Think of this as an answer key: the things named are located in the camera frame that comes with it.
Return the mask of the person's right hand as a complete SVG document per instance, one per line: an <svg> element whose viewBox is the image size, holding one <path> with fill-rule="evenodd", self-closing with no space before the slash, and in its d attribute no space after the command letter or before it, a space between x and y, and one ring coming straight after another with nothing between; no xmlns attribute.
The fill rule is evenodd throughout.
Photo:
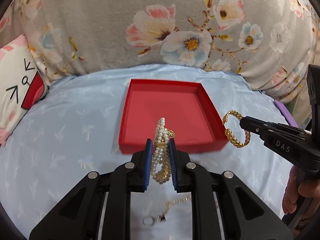
<svg viewBox="0 0 320 240"><path fill-rule="evenodd" d="M297 200L299 196L311 198L312 202L300 220L300 223L305 225L319 208L319 179L307 180L299 183L299 171L300 169L296 166L293 166L290 170L289 179L283 196L282 208L286 215L288 213L293 213L297 208Z"/></svg>

